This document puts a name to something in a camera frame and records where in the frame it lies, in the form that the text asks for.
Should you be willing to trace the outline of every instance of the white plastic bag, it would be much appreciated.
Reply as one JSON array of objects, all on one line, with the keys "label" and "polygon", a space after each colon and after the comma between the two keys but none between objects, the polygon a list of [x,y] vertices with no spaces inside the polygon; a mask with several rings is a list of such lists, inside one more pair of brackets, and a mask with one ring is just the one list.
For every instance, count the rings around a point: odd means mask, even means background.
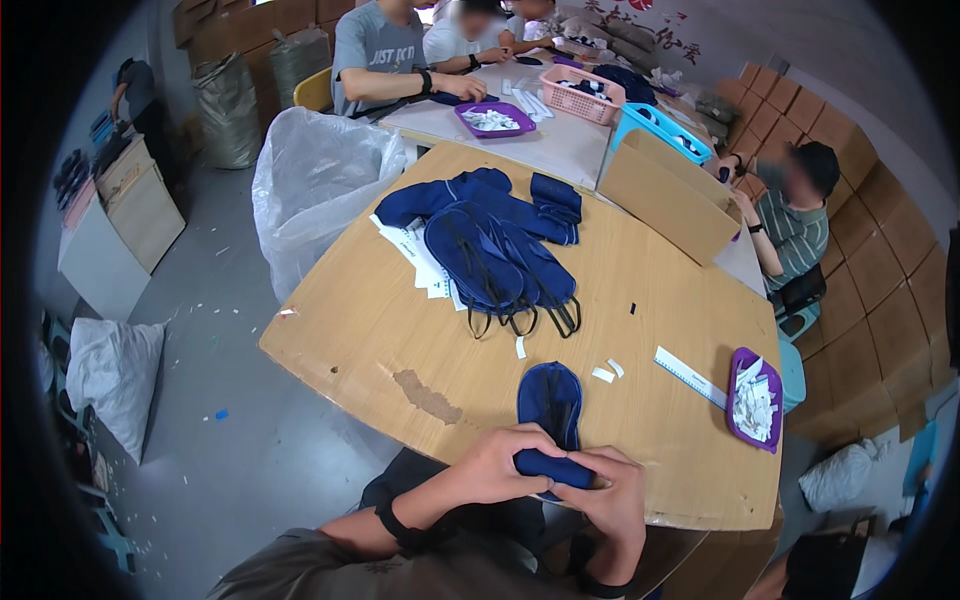
[{"label": "white plastic bag", "polygon": [[863,440],[811,467],[800,478],[810,508],[825,513],[863,493],[874,463],[886,458],[889,447],[889,442],[877,448],[873,440]]},{"label": "white plastic bag", "polygon": [[397,130],[303,107],[267,130],[253,175],[253,221],[284,302],[344,229],[403,172]]},{"label": "white plastic bag", "polygon": [[77,319],[70,331],[66,392],[79,413],[92,405],[117,442],[140,464],[165,324]]}]

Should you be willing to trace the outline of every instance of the blue plastic basket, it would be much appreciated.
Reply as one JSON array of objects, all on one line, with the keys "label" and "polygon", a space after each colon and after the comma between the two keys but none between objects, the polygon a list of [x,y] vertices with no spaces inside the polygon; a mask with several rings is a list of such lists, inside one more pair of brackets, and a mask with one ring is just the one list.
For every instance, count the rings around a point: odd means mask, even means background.
[{"label": "blue plastic basket", "polygon": [[[639,110],[641,108],[646,108],[649,110],[650,114],[657,119],[657,123],[654,123],[650,119],[640,114]],[[616,147],[620,145],[620,140],[624,135],[627,134],[627,132],[642,127],[656,137],[662,139],[664,142],[676,148],[677,152],[686,156],[697,164],[703,164],[707,162],[711,156],[713,156],[713,150],[711,150],[707,144],[691,135],[690,132],[678,125],[673,119],[666,116],[656,108],[651,107],[650,105],[645,105],[642,103],[628,103],[620,107],[620,110],[623,111],[623,114],[620,115],[620,125],[617,126],[616,133],[613,134],[613,144],[611,144],[612,150],[616,150]],[[690,150],[688,150],[684,144],[677,139],[678,135],[682,135],[689,140],[690,148],[696,150],[698,153],[700,153],[700,155],[697,156],[693,152],[690,152]]]}]

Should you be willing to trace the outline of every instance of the pink plastic basket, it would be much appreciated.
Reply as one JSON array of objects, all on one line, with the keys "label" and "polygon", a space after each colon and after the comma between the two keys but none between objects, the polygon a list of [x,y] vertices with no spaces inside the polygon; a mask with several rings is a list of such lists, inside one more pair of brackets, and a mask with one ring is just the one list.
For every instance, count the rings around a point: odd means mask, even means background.
[{"label": "pink plastic basket", "polygon": [[[616,112],[627,102],[627,92],[622,85],[565,64],[553,65],[550,70],[540,75],[540,80],[543,82],[544,104],[600,125],[609,125]],[[600,100],[579,89],[557,83],[563,80],[574,84],[583,80],[599,82],[605,86],[603,93],[612,101]]]},{"label": "pink plastic basket", "polygon": [[572,39],[567,39],[566,37],[554,37],[553,45],[557,50],[569,52],[574,56],[574,58],[586,57],[588,59],[595,59],[600,56],[599,48],[585,46],[579,41],[573,41]]}]

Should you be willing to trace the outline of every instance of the white t-shirt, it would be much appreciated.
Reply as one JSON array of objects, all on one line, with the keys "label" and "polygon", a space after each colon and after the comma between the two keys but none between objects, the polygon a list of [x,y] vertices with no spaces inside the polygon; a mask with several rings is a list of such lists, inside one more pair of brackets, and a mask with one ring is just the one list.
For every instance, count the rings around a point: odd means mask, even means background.
[{"label": "white t-shirt", "polygon": [[500,21],[476,41],[467,41],[452,19],[443,19],[434,23],[430,31],[424,34],[423,55],[426,57],[427,64],[436,64],[453,57],[465,57],[490,48],[498,48],[500,41],[497,37],[504,29],[504,22]]},{"label": "white t-shirt", "polygon": [[527,20],[525,18],[519,14],[515,14],[507,19],[507,26],[504,30],[514,35],[514,41],[523,41],[523,28],[526,24]]}]

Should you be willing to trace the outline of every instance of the person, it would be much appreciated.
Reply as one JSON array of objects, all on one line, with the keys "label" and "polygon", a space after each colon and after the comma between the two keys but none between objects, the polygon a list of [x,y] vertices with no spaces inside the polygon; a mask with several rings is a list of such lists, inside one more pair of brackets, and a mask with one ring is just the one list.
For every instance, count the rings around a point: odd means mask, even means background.
[{"label": "person", "polygon": [[[514,455],[536,448],[610,484],[580,490],[527,477]],[[291,529],[224,575],[211,600],[253,598],[604,598],[629,591],[646,542],[645,471],[611,447],[559,449],[535,423],[482,433],[452,467],[405,449],[364,489],[361,510],[316,530]],[[540,578],[550,491],[606,538],[575,578]]]},{"label": "person", "polygon": [[423,25],[414,12],[436,0],[375,0],[337,23],[331,86],[334,112],[359,118],[425,93],[444,91],[483,100],[487,85],[473,77],[427,71]]},{"label": "person", "polygon": [[917,474],[910,515],[892,523],[886,535],[849,533],[801,536],[763,571],[744,600],[848,600],[869,597],[917,529],[930,493],[933,466]]},{"label": "person", "polygon": [[126,59],[117,72],[117,87],[110,101],[110,118],[122,129],[120,122],[120,99],[126,97],[128,113],[133,128],[143,133],[150,156],[163,176],[163,182],[171,194],[180,192],[177,163],[170,144],[163,133],[163,104],[156,98],[154,70],[143,60]]},{"label": "person", "polygon": [[543,37],[532,41],[523,41],[527,21],[543,19],[549,16],[557,6],[557,0],[517,0],[513,4],[513,15],[507,19],[506,29],[500,34],[500,45],[510,48],[513,53],[523,54],[536,48],[553,48],[553,38]]},{"label": "person", "polygon": [[439,73],[460,73],[511,59],[514,53],[497,38],[505,16],[496,0],[459,0],[450,17],[434,23],[423,36],[426,61]]},{"label": "person", "polygon": [[829,146],[808,142],[791,147],[782,164],[734,153],[717,162],[717,171],[724,167],[746,169],[767,186],[756,205],[741,190],[732,192],[772,294],[812,269],[827,250],[827,196],[840,179],[837,157]]}]

